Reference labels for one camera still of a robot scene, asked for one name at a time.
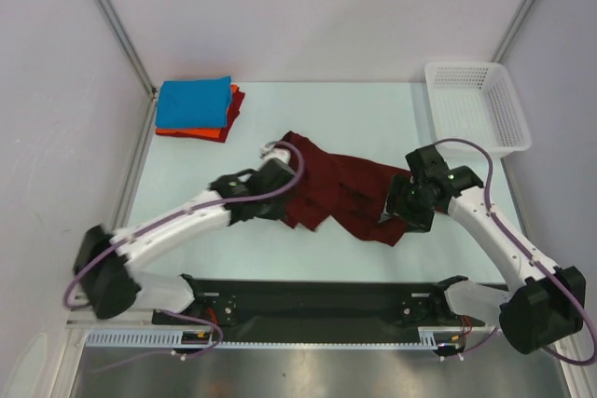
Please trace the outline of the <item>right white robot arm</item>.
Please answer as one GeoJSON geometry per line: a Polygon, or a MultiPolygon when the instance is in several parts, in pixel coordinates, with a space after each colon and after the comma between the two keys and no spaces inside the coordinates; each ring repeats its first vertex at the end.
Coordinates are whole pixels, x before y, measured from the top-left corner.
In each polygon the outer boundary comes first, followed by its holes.
{"type": "Polygon", "coordinates": [[[506,283],[501,291],[454,276],[437,284],[432,317],[452,324],[461,316],[502,332],[521,354],[542,350],[588,327],[586,280],[561,268],[514,228],[492,201],[492,179],[468,166],[452,168],[433,144],[406,156],[410,176],[392,178],[381,219],[397,217],[409,232],[430,231],[443,212],[479,245],[506,283]]]}

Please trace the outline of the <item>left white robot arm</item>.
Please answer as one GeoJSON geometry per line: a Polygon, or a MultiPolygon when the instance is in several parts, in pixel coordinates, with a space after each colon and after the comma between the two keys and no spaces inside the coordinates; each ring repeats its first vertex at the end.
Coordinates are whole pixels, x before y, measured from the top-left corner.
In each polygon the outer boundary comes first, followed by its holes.
{"type": "Polygon", "coordinates": [[[198,280],[152,274],[146,267],[203,233],[252,219],[282,219],[304,171],[302,162],[296,167],[290,162],[289,151],[274,148],[258,169],[223,175],[161,217],[114,232],[90,228],[73,271],[94,316],[107,321],[129,310],[153,310],[168,319],[198,322],[207,309],[198,280]]]}

